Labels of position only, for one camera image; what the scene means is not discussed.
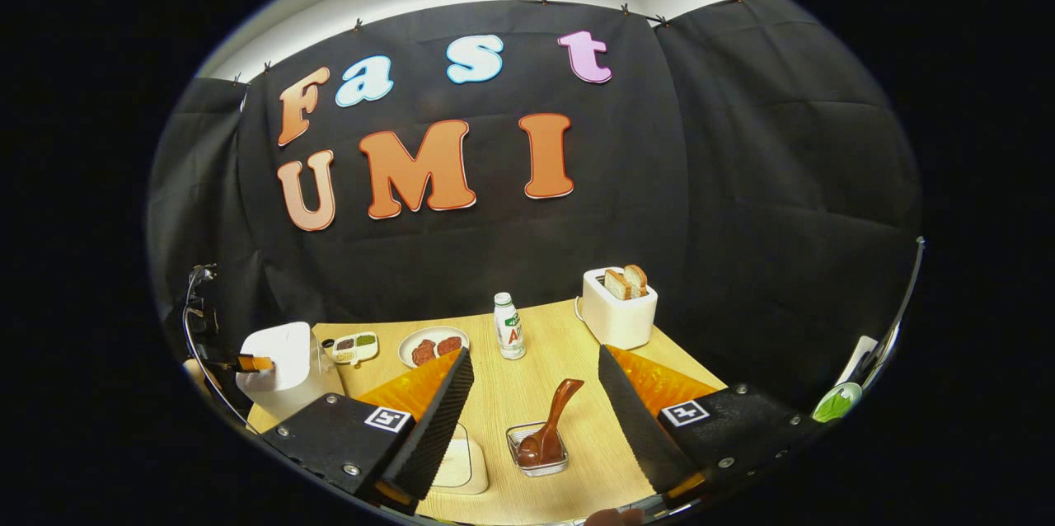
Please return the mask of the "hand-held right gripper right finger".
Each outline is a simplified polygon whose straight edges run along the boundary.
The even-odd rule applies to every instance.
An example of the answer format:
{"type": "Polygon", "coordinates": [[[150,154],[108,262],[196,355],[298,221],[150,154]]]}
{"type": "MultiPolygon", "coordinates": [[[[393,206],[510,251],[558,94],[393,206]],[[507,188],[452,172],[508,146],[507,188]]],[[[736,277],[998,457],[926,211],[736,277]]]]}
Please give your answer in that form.
{"type": "Polygon", "coordinates": [[[598,376],[645,478],[671,499],[728,495],[825,431],[761,388],[712,388],[610,345],[598,376]]]}

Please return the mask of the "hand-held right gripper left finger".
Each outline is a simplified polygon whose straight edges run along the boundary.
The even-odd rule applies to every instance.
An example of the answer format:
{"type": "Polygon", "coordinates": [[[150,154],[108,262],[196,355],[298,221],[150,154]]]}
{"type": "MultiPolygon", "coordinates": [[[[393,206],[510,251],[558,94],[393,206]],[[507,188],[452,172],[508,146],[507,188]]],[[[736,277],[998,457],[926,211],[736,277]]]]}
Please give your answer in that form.
{"type": "Polygon", "coordinates": [[[411,515],[425,500],[468,398],[460,347],[369,393],[327,393],[261,439],[344,495],[411,515]]]}

